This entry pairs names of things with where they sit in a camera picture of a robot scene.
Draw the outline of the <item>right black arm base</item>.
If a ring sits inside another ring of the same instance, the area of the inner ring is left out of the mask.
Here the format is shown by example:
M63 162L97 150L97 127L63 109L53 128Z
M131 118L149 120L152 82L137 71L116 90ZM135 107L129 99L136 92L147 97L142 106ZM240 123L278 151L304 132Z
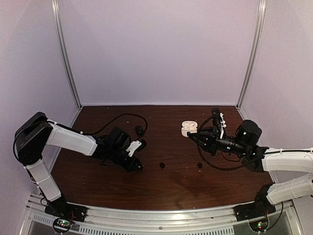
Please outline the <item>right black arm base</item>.
M276 208L266 198L272 184L264 185L257 191L252 203L237 205L233 208L237 221L250 220L276 212Z

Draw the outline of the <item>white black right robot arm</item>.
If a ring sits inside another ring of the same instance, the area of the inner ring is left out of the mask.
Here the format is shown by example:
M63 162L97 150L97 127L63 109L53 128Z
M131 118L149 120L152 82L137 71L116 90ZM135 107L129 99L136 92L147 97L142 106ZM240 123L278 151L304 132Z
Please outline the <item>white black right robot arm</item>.
M215 156L218 151L238 156L241 165L229 167L229 171L243 167L257 172L297 171L304 176L286 182L274 182L265 187L265 194L251 204L251 212L261 216L269 205L312 195L313 193L313 150L275 149L258 146L262 130L251 120L244 120L234 136L225 134L224 121L213 121L211 127L199 126L186 120L181 124L181 134L194 141L198 152Z

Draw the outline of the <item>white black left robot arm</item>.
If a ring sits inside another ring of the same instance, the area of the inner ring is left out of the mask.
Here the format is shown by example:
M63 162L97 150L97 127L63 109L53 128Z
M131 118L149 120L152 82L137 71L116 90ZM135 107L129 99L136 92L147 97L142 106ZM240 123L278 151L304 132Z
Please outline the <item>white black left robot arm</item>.
M59 217L66 217L70 213L70 206L62 200L64 196L43 160L43 150L47 146L77 152L102 164L109 160L132 172L143 168L135 153L146 145L141 137L133 141L127 132L118 127L107 135L98 136L97 132L88 134L76 131L48 119L43 112L37 112L15 132L13 154L51 203L51 209Z

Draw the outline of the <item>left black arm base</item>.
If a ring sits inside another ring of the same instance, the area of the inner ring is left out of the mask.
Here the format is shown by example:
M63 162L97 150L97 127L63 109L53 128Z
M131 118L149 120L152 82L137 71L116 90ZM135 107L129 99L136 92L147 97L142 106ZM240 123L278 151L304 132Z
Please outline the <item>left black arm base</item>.
M67 202L63 192L60 191L60 197L55 200L49 200L46 194L42 191L44 199L46 200L45 213L62 219L84 222L87 208Z

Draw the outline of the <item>white earbud charging case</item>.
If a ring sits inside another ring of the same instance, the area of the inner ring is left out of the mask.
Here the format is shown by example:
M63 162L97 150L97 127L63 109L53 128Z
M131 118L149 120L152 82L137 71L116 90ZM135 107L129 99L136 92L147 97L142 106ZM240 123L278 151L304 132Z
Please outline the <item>white earbud charging case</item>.
M181 134L188 137L188 133L194 134L198 131L198 123L193 120L185 120L181 123Z

